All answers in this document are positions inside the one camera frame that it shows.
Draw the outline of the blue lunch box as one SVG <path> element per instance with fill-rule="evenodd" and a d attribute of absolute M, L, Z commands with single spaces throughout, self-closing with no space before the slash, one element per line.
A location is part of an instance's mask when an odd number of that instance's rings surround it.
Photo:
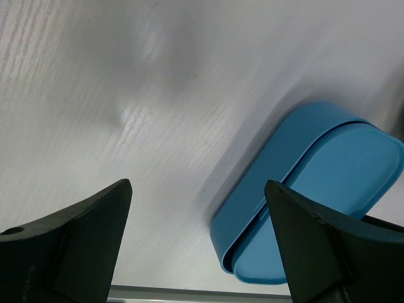
<path fill-rule="evenodd" d="M 233 272 L 235 243 L 264 206 L 266 182 L 284 181 L 326 133 L 345 124 L 366 122 L 331 102 L 301 105 L 285 116 L 211 222 L 211 241 L 224 272 Z"/>

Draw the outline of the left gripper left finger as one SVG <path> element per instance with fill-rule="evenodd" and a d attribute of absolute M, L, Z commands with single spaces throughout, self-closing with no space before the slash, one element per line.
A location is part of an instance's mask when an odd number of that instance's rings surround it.
<path fill-rule="evenodd" d="M 121 179 L 2 232 L 1 302 L 107 302 L 131 197 Z"/>

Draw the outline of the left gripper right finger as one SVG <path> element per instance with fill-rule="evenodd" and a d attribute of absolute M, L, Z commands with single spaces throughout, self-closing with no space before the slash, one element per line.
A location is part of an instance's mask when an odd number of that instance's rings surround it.
<path fill-rule="evenodd" d="M 277 181 L 264 193 L 293 302 L 403 302 L 403 227 L 344 215 Z"/>

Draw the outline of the blue lunch box lid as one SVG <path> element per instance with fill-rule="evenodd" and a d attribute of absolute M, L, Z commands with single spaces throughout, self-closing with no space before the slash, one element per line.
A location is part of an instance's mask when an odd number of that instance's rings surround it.
<path fill-rule="evenodd" d="M 355 123 L 324 135 L 283 182 L 340 213 L 362 218 L 403 172 L 403 143 L 374 126 Z M 244 283 L 286 282 L 268 207 L 235 250 L 232 269 Z"/>

